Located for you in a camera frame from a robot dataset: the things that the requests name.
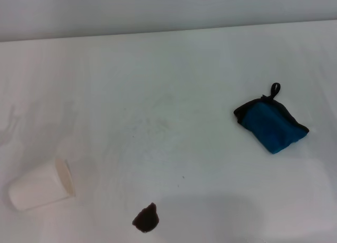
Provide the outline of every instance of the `blue pouch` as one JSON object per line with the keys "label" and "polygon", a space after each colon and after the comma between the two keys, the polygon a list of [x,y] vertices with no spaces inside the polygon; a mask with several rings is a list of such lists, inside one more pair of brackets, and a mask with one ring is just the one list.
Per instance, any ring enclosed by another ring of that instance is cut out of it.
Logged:
{"label": "blue pouch", "polygon": [[263,95],[234,111],[237,122],[253,132],[272,154],[299,141],[309,132],[307,127],[297,123],[285,106],[274,100],[280,89],[281,85],[274,83],[270,96]]}

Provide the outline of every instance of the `white paper cup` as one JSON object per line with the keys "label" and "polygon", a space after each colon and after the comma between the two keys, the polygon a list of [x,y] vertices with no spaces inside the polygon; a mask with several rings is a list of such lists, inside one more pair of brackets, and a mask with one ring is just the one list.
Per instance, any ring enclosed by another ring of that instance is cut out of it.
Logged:
{"label": "white paper cup", "polygon": [[8,194],[17,210],[26,210],[75,196],[75,190],[67,164],[56,158],[15,180]]}

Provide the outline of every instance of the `black strap loop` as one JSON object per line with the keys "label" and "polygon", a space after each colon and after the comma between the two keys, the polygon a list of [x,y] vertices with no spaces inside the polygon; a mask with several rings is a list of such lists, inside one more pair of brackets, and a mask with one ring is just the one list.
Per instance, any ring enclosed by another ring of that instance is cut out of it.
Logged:
{"label": "black strap loop", "polygon": [[275,82],[273,85],[272,85],[272,88],[270,89],[270,96],[268,96],[269,98],[271,99],[274,99],[274,97],[279,93],[281,89],[281,85],[277,82]]}

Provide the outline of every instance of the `dark brown blob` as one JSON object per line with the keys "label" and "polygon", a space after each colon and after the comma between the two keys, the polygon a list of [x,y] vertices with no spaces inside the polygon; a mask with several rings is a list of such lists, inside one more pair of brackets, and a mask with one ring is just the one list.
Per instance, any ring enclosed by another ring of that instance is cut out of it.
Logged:
{"label": "dark brown blob", "polygon": [[137,217],[132,221],[132,224],[141,232],[152,231],[159,223],[159,217],[157,215],[157,207],[154,203],[151,203],[145,209],[143,209]]}

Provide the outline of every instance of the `white surface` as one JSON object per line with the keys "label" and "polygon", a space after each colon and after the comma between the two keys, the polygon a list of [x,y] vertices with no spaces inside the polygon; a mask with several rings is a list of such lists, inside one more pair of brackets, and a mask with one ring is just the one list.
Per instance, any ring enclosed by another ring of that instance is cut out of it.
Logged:
{"label": "white surface", "polygon": [[52,159],[13,181],[8,190],[13,206],[23,211],[70,197],[57,168]]}
{"label": "white surface", "polygon": [[[0,44],[1,242],[335,242],[336,58],[336,21]],[[310,129],[276,155],[233,115],[273,82]],[[55,154],[76,198],[13,211]]]}
{"label": "white surface", "polygon": [[0,41],[337,18],[335,0],[0,0]]}

